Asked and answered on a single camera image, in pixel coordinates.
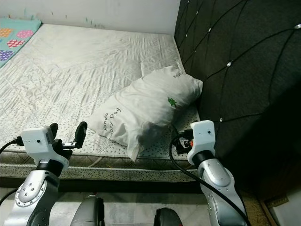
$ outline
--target colorful polka dot blanket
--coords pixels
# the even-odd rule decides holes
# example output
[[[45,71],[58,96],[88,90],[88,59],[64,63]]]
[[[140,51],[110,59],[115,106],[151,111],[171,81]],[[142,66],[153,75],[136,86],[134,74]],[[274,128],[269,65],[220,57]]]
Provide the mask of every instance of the colorful polka dot blanket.
[[[0,18],[0,68],[35,34],[40,20]]]

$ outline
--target tufted upholstery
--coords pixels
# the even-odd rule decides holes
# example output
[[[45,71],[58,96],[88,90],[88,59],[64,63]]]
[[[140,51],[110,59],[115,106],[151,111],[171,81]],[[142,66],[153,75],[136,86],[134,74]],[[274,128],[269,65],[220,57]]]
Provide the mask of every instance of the tufted upholstery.
[[[200,118],[214,121],[217,155],[235,174],[300,137],[300,0],[181,0],[174,37],[186,73],[204,82]]]

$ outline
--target black cable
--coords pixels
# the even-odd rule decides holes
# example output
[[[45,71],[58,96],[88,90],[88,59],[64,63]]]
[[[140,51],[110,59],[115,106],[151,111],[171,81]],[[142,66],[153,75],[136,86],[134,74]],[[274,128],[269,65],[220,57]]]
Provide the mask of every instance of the black cable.
[[[228,203],[233,209],[235,209],[240,215],[241,217],[245,220],[246,224],[248,226],[251,226],[251,223],[248,219],[248,217],[246,216],[246,214],[237,206],[235,205],[229,198],[227,198],[223,193],[219,192],[217,189],[215,189],[214,187],[212,187],[210,184],[208,184],[206,181],[202,180],[201,178],[197,177],[196,175],[188,172],[187,170],[183,169],[175,160],[172,154],[172,146],[173,146],[173,142],[180,138],[181,135],[178,135],[176,137],[174,137],[172,139],[172,141],[170,142],[169,145],[169,149],[168,149],[168,153],[169,153],[169,157],[171,162],[183,173],[185,173],[187,176],[195,179],[196,181],[198,181],[201,185],[205,186],[206,188],[210,189],[211,191],[213,191],[214,193],[216,193],[219,197],[221,197],[222,199],[225,200],[226,203]]]
[[[16,144],[15,140],[9,141],[6,145],[4,145],[1,149],[0,149],[0,154],[4,151],[5,148],[7,148],[8,146],[12,145],[12,144]]]
[[[12,191],[10,191],[10,192],[8,192],[5,196],[3,196],[3,197],[0,199],[0,206],[1,206],[1,204],[3,203],[3,201],[4,201],[7,197],[9,197],[11,194],[15,193],[17,190],[18,190],[18,188],[14,189],[14,190],[12,190]]]

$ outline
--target white pillow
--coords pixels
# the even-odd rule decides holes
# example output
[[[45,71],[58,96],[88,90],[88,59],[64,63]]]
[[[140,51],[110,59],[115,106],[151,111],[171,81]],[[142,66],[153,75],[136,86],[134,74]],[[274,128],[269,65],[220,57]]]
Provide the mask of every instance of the white pillow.
[[[101,136],[127,145],[128,156],[154,141],[200,95],[203,82],[173,66],[154,70],[115,93],[87,120]]]

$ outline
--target tiled floor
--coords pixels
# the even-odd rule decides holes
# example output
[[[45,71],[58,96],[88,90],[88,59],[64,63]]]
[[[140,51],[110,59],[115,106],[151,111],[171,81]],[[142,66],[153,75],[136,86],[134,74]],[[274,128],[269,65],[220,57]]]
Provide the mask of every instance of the tiled floor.
[[[10,189],[0,188],[0,197]],[[53,206],[50,226],[70,225],[83,199],[91,193],[63,193]],[[203,194],[101,193],[104,199],[106,226],[153,226],[158,208],[169,207],[180,216],[184,226],[209,226],[207,201]],[[10,196],[0,207],[0,226],[13,206]]]

